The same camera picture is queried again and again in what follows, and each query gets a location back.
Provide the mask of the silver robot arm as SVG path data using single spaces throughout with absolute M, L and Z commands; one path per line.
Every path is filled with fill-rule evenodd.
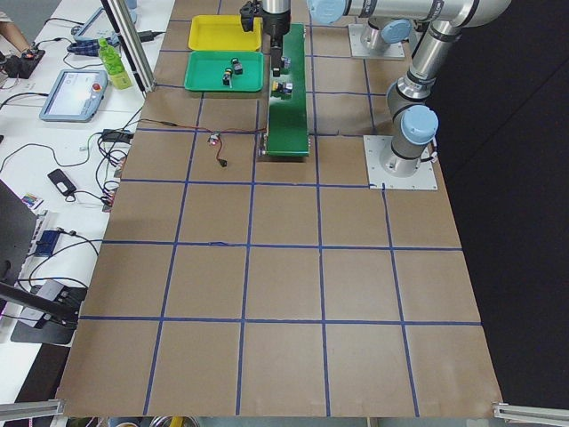
M 409 37 L 412 24 L 409 20 L 373 18 L 369 12 L 373 1 L 365 1 L 359 16 L 366 18 L 364 25 L 351 24 L 350 43 L 353 56 L 384 58 L 386 52 L 400 45 Z M 315 20 L 332 23 L 349 10 L 349 1 L 309 1 L 308 8 Z M 284 36 L 291 28 L 291 3 L 289 1 L 248 1 L 240 9 L 243 31 L 251 32 L 254 19 L 262 19 L 262 30 L 269 36 L 270 69 L 274 77 L 279 77 L 287 68 L 284 57 Z
M 434 139 L 438 118 L 425 105 L 437 72 L 465 28 L 483 26 L 504 13 L 509 1 L 309 1 L 313 19 L 332 24 L 343 16 L 368 20 L 418 20 L 429 24 L 409 69 L 387 91 L 394 124 L 391 143 L 380 154 L 381 167 L 407 178 L 416 173 L 421 154 Z

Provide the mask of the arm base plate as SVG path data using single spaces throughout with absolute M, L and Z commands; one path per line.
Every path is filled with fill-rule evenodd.
M 403 60 L 402 41 L 409 36 L 410 27 L 395 21 L 382 29 L 369 23 L 349 24 L 351 56 L 358 59 Z
M 365 135 L 365 162 L 369 187 L 373 189 L 437 190 L 434 166 L 422 157 L 398 157 L 391 147 L 391 136 Z

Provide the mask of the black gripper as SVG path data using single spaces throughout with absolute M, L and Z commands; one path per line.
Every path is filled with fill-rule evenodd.
M 282 44 L 284 36 L 290 31 L 290 0 L 247 1 L 240 8 L 239 13 L 244 32 L 252 32 L 254 18 L 260 17 L 262 19 L 263 32 L 269 35 L 272 44 Z M 270 48 L 270 68 L 273 77 L 281 75 L 281 46 L 272 46 Z

